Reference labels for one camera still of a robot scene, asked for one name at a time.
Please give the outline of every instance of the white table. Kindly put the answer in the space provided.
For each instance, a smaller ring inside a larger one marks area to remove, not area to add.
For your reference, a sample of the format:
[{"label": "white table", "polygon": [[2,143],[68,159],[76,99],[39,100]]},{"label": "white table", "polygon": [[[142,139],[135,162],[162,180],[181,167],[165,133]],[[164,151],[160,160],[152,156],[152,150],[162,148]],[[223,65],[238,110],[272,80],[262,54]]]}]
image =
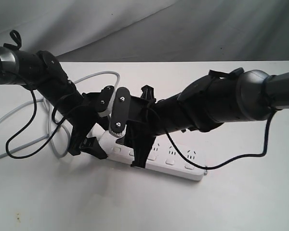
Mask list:
[{"label": "white table", "polygon": [[[157,99],[182,91],[209,69],[289,71],[289,62],[210,63],[63,63],[71,80],[98,71],[121,74],[121,86],[140,95],[148,84]],[[80,83],[80,92],[100,91],[115,77]],[[0,117],[30,93],[20,86],[0,86]],[[0,126],[0,153],[6,140],[30,118],[29,107]],[[39,109],[34,124],[11,147],[45,132]],[[210,133],[177,132],[177,143],[193,147],[215,165],[234,155],[259,153],[265,122],[225,124]],[[55,142],[61,149],[64,133]],[[35,150],[27,148],[20,154]],[[273,119],[268,154],[209,171],[199,183],[161,173],[100,161],[88,154],[55,159],[49,146],[24,160],[0,160],[0,231],[289,231],[289,110]]]}]

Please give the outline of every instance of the power strip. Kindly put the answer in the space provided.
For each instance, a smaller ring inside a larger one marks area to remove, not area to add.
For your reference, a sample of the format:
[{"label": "power strip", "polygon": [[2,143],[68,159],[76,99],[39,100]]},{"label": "power strip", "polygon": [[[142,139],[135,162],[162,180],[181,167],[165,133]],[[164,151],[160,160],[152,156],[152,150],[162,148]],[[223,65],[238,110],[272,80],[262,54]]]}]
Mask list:
[{"label": "power strip", "polygon": [[[107,153],[109,160],[128,165],[134,160],[133,149],[116,144],[116,138],[108,131],[100,137],[99,144]],[[203,155],[186,146],[178,145],[178,148],[186,158],[199,165],[205,165]],[[184,161],[172,146],[162,145],[158,141],[152,147],[145,168],[195,181],[201,180],[205,173],[204,170]]]}]

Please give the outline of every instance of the white cable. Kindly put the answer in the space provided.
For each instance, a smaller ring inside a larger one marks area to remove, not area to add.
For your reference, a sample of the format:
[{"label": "white cable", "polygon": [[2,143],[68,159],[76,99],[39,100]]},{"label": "white cable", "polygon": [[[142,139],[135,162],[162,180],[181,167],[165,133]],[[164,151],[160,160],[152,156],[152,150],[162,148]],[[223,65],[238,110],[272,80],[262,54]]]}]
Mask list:
[{"label": "white cable", "polygon": [[[82,82],[82,81],[84,81],[84,80],[86,80],[86,79],[89,79],[89,78],[91,78],[91,77],[98,76],[98,75],[103,75],[103,74],[113,74],[113,75],[115,75],[115,76],[117,77],[117,81],[116,81],[116,83],[115,83],[115,85],[114,85],[115,89],[117,89],[118,84],[119,84],[119,82],[120,82],[120,75],[119,75],[119,73],[114,72],[114,71],[97,72],[97,73],[94,73],[94,74],[85,76],[85,77],[83,77],[83,78],[81,78],[81,79],[79,79],[79,80],[76,80],[74,83],[77,84],[77,83],[80,83],[80,82]],[[52,123],[52,119],[51,119],[51,117],[52,117],[51,105],[50,105],[50,103],[49,103],[45,98],[38,99],[38,100],[37,100],[37,103],[38,103],[38,102],[43,102],[44,107],[45,107],[46,111],[48,112],[48,123],[47,123],[47,132],[48,132],[48,134],[46,134],[46,135],[44,135],[44,136],[42,136],[42,137],[40,137],[40,138],[38,138],[38,139],[36,139],[36,140],[34,140],[34,141],[31,141],[31,142],[29,142],[29,143],[26,143],[26,144],[24,144],[24,145],[21,145],[20,147],[17,147],[17,148],[15,148],[15,149],[11,150],[11,151],[10,151],[11,153],[18,152],[18,151],[20,151],[20,150],[22,150],[22,149],[24,149],[24,148],[26,148],[26,147],[29,147],[29,146],[31,146],[31,145],[33,145],[33,144],[35,144],[35,143],[37,143],[37,142],[40,142],[40,141],[42,141],[43,139],[46,139],[46,138],[48,138],[48,137],[51,136],[51,134],[52,134],[52,131],[51,131],[51,123]],[[10,111],[10,112],[7,113],[6,115],[4,115],[2,118],[0,118],[0,124],[1,124],[4,120],[6,120],[8,117],[10,117],[10,116],[12,116],[13,114],[15,114],[16,112],[18,112],[20,109],[22,109],[22,108],[24,108],[24,107],[26,107],[26,106],[28,106],[28,105],[31,105],[31,104],[33,104],[33,101],[26,102],[26,103],[18,106],[17,108],[13,109],[12,111]],[[68,142],[67,142],[67,143],[68,143],[68,145],[69,145],[70,137],[71,137],[71,136],[70,136],[70,134],[69,134],[68,129],[67,129],[64,125],[62,125],[62,127],[63,127],[63,129],[65,130],[65,132],[66,132],[66,134],[67,134],[67,138],[68,138]],[[55,145],[54,145],[54,142],[53,142],[52,139],[51,139],[51,141],[50,141],[50,145],[51,145],[53,154],[54,154],[57,158],[62,158],[62,157],[64,157],[64,156],[67,154],[68,146],[67,146],[66,150],[65,150],[62,154],[59,154],[58,151],[57,151],[57,149],[56,149],[56,147],[55,147]],[[1,158],[4,158],[4,157],[6,157],[6,156],[7,156],[6,153],[0,154],[0,159],[1,159]]]}]

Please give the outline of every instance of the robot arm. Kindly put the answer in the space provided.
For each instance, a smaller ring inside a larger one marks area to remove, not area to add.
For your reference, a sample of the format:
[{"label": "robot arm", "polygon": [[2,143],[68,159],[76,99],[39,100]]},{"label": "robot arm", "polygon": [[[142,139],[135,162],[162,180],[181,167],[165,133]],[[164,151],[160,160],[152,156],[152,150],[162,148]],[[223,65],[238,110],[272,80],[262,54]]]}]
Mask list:
[{"label": "robot arm", "polygon": [[145,167],[155,137],[166,131],[209,132],[225,122],[267,120],[272,111],[289,108],[289,73],[270,76],[243,68],[210,71],[181,93],[158,102],[150,86],[142,88],[141,97],[131,96],[127,88],[115,92],[113,86],[80,94],[53,55],[19,51],[18,32],[12,31],[11,37],[17,38],[17,46],[0,47],[0,84],[39,91],[73,125],[68,149],[72,155],[86,152],[107,158],[97,139],[86,137],[99,123],[117,143],[134,149],[132,166]]}]

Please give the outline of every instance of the white power strip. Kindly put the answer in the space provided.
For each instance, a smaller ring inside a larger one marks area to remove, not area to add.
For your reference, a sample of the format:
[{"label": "white power strip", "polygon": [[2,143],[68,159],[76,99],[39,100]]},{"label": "white power strip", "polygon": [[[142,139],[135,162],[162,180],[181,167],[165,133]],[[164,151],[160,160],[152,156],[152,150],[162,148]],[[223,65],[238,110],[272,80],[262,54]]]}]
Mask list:
[{"label": "white power strip", "polygon": [[[130,165],[134,160],[133,149],[115,142],[116,138],[108,131],[105,131],[99,139],[99,144],[108,155],[107,159]],[[203,155],[186,146],[178,145],[178,148],[186,158],[199,165],[205,165]],[[172,146],[166,147],[158,141],[152,147],[145,168],[195,181],[201,180],[205,172],[184,161]]]}]

